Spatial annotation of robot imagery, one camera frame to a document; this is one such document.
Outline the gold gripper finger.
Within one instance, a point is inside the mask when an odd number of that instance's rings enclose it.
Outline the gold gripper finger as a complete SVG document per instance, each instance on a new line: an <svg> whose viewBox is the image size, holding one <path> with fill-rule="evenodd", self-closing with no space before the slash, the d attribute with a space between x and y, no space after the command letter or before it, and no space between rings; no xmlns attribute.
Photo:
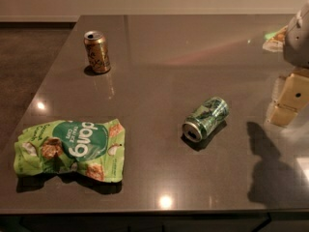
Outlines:
<svg viewBox="0 0 309 232"><path fill-rule="evenodd" d="M288 75L280 75L274 83L271 98L267 120L273 125L287 127L309 104L309 70L293 69Z"/></svg>

